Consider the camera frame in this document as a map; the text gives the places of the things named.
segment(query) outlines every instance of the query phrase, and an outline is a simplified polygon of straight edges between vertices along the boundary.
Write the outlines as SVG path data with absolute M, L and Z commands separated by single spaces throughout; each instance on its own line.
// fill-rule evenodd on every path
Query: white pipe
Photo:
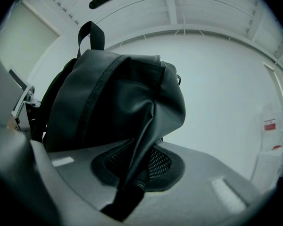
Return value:
M 185 35 L 185 16 L 184 16 L 184 13 L 183 13 L 183 7 L 181 6 L 180 0 L 178 0 L 178 3 L 179 3 L 179 7 L 180 7 L 180 10 L 181 10 L 181 13 L 183 15 L 183 33 Z

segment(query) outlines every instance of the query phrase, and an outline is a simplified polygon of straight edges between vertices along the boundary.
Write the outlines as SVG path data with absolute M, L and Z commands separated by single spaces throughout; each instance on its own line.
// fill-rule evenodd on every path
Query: red label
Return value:
M 264 125 L 264 130 L 275 130 L 275 123 Z
M 278 149 L 280 147 L 281 147 L 280 145 L 276 145 L 276 146 L 273 147 L 273 150 Z

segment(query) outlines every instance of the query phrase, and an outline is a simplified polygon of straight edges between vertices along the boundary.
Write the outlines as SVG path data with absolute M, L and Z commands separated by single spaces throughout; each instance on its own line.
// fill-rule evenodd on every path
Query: white label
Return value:
M 64 158 L 60 158 L 60 159 L 55 159 L 53 161 L 51 161 L 52 165 L 54 167 L 59 167 L 59 166 L 63 166 L 69 163 L 74 162 L 74 160 L 69 156 L 69 157 L 64 157 Z

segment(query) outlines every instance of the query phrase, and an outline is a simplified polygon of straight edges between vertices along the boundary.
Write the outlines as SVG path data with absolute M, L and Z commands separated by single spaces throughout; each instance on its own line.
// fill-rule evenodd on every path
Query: mesh back panel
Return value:
M 132 150 L 133 147 L 131 145 L 128 145 L 112 156 L 108 157 L 105 160 L 106 168 L 118 178 L 125 177 L 129 167 Z M 148 164 L 148 170 L 150 180 L 153 180 L 168 171 L 171 166 L 171 160 L 155 148 L 152 148 L 149 153 L 150 160 Z
M 151 156 L 148 164 L 150 179 L 163 175 L 171 166 L 171 160 L 155 148 L 151 151 Z

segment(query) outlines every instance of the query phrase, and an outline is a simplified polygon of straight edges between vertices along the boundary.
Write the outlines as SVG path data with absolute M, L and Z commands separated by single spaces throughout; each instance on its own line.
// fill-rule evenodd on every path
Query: strap loop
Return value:
M 80 45 L 83 39 L 90 34 L 90 48 L 96 50 L 105 49 L 105 34 L 104 32 L 92 21 L 85 23 L 78 35 L 79 51 L 77 58 L 81 56 Z

